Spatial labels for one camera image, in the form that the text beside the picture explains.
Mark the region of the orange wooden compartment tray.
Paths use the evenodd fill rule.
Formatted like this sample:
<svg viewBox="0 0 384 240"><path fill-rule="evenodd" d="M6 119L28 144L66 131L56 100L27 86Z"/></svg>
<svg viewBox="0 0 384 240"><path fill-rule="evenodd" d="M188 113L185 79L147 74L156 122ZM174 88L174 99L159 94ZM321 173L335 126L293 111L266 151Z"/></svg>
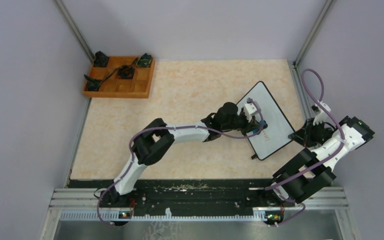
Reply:
<svg viewBox="0 0 384 240"><path fill-rule="evenodd" d="M148 68L139 68L136 61L140 56L109 56L107 67L90 68L87 76L102 80L99 91L87 91L86 83L82 93L88 98L147 99L150 96L156 60L153 57ZM132 65L135 69L133 79L120 79L117 71L120 66Z"/></svg>

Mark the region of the aluminium frame rail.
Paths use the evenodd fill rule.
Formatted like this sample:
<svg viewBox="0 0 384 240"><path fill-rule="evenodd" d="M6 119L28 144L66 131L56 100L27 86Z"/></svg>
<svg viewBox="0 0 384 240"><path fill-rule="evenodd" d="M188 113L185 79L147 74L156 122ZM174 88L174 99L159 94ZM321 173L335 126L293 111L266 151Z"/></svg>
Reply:
<svg viewBox="0 0 384 240"><path fill-rule="evenodd" d="M184 203L176 201L152 203L149 196L140 197L133 207L97 207L98 199L91 188L56 189L49 204L50 210L60 210L62 220L99 221L110 224L139 222L222 222L267 221L269 215L287 211L344 210L349 207L340 187L325 187L302 203L284 203L284 206L251 206L251 201L215 200L211 195L207 202Z"/></svg>

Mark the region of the blue whiteboard eraser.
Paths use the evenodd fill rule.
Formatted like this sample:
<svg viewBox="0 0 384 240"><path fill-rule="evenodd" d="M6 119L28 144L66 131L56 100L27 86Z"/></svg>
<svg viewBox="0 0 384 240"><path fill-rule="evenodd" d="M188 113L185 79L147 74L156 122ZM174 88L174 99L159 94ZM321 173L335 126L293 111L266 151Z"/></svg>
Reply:
<svg viewBox="0 0 384 240"><path fill-rule="evenodd" d="M268 124L264 121L260 123L260 126L258 129L254 129L252 131L253 134L259 135L263 130L265 130L268 127Z"/></svg>

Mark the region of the dark object tray top-right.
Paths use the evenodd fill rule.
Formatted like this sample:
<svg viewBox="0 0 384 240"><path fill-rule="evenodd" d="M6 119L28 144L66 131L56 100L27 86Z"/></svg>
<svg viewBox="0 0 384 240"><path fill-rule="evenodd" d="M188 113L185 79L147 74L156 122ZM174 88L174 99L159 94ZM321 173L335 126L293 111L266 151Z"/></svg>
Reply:
<svg viewBox="0 0 384 240"><path fill-rule="evenodd" d="M136 60L137 68L149 68L152 64L153 56L149 53L144 53L142 56L138 57Z"/></svg>

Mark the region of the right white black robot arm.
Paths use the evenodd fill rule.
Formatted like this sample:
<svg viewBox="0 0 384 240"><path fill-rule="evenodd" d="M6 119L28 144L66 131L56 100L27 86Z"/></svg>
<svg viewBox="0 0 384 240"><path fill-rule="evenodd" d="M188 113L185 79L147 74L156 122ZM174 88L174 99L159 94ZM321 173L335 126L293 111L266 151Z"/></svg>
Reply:
<svg viewBox="0 0 384 240"><path fill-rule="evenodd" d="M336 179L333 173L338 161L373 139L375 132L357 117L346 116L339 127L312 124L307 119L303 127L289 138L303 145L297 155L273 174L270 187L262 191L267 206L284 202L302 203Z"/></svg>

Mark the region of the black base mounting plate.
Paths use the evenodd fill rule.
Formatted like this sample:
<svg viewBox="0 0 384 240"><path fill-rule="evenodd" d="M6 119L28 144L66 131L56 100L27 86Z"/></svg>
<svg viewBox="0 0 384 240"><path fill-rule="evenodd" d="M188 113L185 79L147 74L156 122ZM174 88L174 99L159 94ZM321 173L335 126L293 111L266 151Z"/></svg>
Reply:
<svg viewBox="0 0 384 240"><path fill-rule="evenodd" d="M70 189L94 189L93 197L102 197L100 207L134 207L156 204L242 204L253 207L277 207L285 203L273 190L264 188L270 179L140 179L132 192L117 196L109 179L70 180Z"/></svg>

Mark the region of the dark object tray centre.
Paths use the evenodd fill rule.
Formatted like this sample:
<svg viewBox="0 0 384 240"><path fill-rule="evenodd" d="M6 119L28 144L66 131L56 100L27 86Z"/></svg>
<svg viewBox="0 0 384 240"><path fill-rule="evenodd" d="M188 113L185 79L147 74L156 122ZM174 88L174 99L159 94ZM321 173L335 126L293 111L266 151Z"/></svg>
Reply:
<svg viewBox="0 0 384 240"><path fill-rule="evenodd" d="M135 68L132 65L122 65L118 68L116 74L120 79L132 80L135 74Z"/></svg>

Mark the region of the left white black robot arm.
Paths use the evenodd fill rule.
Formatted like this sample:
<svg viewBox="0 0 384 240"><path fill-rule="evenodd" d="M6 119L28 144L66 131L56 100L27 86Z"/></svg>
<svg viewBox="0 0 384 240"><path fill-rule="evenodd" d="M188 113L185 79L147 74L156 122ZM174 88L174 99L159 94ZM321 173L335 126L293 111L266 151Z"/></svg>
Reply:
<svg viewBox="0 0 384 240"><path fill-rule="evenodd" d="M221 136L235 139L236 136L229 134L231 131L239 131L239 139L249 139L267 127L261 108L251 98L242 108L226 102L217 112L191 124L168 124L156 118L130 139L129 159L107 192L101 194L102 198L109 204L126 206L144 170L159 162L175 144L211 142Z"/></svg>

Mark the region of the small black-framed whiteboard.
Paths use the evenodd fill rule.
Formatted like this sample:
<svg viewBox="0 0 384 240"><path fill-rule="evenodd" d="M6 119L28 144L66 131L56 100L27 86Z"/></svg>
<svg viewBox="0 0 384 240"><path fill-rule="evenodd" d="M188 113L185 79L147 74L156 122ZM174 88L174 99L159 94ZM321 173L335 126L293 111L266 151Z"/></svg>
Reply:
<svg viewBox="0 0 384 240"><path fill-rule="evenodd" d="M251 159L263 161L289 144L292 141L289 135L295 130L264 82L257 82L239 100L236 104L239 110L245 106L249 98L259 105L263 119L267 123L267 128L260 134L248 139L254 151Z"/></svg>

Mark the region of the dark object tray top-left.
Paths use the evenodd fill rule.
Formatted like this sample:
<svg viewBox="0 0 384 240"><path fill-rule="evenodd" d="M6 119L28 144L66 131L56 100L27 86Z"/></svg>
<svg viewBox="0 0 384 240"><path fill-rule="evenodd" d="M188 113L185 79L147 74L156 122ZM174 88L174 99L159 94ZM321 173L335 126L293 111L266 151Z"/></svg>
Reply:
<svg viewBox="0 0 384 240"><path fill-rule="evenodd" d="M102 51L97 51L95 53L95 58L93 61L93 66L96 68L106 68L109 62L109 57L104 54Z"/></svg>

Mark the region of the dark object tray bottom-left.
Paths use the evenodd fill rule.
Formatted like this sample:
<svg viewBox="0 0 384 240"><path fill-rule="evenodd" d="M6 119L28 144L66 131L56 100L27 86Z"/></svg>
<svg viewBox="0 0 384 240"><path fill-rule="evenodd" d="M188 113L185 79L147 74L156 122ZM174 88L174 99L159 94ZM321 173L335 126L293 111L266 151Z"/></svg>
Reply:
<svg viewBox="0 0 384 240"><path fill-rule="evenodd" d="M84 79L86 80L86 87L85 89L88 91L88 92L98 92L100 87L101 87L101 84L102 84L102 79L96 79L96 78L92 78L86 74L83 75L84 76Z"/></svg>

